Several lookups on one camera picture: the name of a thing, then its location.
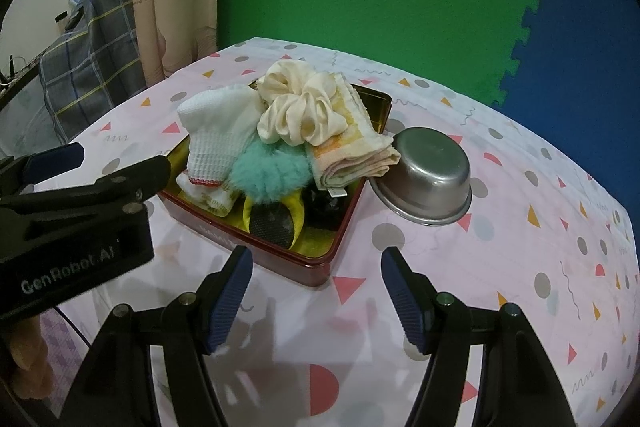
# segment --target black cable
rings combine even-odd
[[[65,319],[65,322],[71,326],[71,328],[78,334],[78,337],[80,337],[82,339],[82,341],[86,344],[86,347],[91,348],[91,343],[86,339],[86,337],[82,334],[82,332],[76,327],[75,324],[73,324],[73,322],[71,322],[71,320],[69,320],[69,317],[67,317],[64,312],[58,308],[57,306],[53,306],[53,309],[55,309],[55,311],[58,312],[58,314]]]

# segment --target cream scrunchie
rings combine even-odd
[[[308,142],[322,145],[347,129],[347,121],[331,106],[335,77],[317,72],[300,60],[279,60],[257,82],[269,108],[258,122],[265,143],[282,139],[295,147]]]

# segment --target patterned tablecloth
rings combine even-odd
[[[252,39],[112,110],[78,137],[82,168],[42,188],[90,183],[167,153],[186,136],[175,112],[180,102],[204,89],[248,84],[281,57],[388,92],[388,134],[429,126],[451,136],[469,157],[474,199],[459,222],[430,228],[392,213],[367,185],[342,262],[324,287],[256,267],[226,345],[207,359],[229,425],[404,425],[427,362],[405,340],[383,285],[380,252],[388,245],[468,305],[518,303],[578,425],[600,425],[632,378],[638,352],[638,260],[625,209],[541,137],[435,82],[353,55]],[[165,305],[228,257],[170,218],[157,197],[147,205],[155,259],[62,306],[90,339],[113,305]],[[164,425],[174,425],[157,351],[154,361]],[[459,426],[471,422],[480,365],[475,347]]]

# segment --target teal fluffy scrunchie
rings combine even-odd
[[[255,139],[231,167],[228,183],[254,203],[280,201],[313,179],[303,145],[292,147],[282,140],[263,143]]]

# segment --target stainless steel bowl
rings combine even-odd
[[[391,210],[422,225],[448,225],[471,205],[471,169],[462,147],[446,134],[409,127],[394,138],[401,155],[371,187]]]

